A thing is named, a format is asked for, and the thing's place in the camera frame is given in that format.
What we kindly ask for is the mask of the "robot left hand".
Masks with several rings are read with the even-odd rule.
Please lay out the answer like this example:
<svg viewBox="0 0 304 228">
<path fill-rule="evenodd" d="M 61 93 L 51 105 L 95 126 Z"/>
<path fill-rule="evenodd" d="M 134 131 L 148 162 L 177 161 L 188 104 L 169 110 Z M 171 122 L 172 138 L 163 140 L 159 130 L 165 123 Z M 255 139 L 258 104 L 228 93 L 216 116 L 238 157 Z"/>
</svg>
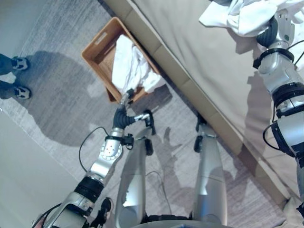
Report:
<svg viewBox="0 0 304 228">
<path fill-rule="evenodd" d="M 150 119 L 149 113 L 142 113 L 135 116 L 128 116 L 127 105 L 133 96 L 134 96 L 134 90 L 132 88 L 127 90 L 127 92 L 122 95 L 122 98 L 119 101 L 118 107 L 114 113 L 113 126 L 112 126 L 113 129 L 117 128 L 124 131 L 127 126 L 132 125 L 135 122 L 143 121 L 143 120 L 147 121 L 148 119 Z"/>
</svg>

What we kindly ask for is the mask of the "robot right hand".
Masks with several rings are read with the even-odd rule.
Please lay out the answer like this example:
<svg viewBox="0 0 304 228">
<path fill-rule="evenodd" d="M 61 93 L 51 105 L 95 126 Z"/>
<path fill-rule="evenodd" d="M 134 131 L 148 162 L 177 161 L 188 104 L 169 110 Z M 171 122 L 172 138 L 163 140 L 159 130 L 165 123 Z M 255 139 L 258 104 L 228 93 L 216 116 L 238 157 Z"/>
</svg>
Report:
<svg viewBox="0 0 304 228">
<path fill-rule="evenodd" d="M 295 25 L 291 22 L 288 10 L 283 9 L 274 14 L 270 19 L 267 29 L 256 36 L 256 41 L 268 49 L 288 49 L 295 35 Z"/>
</svg>

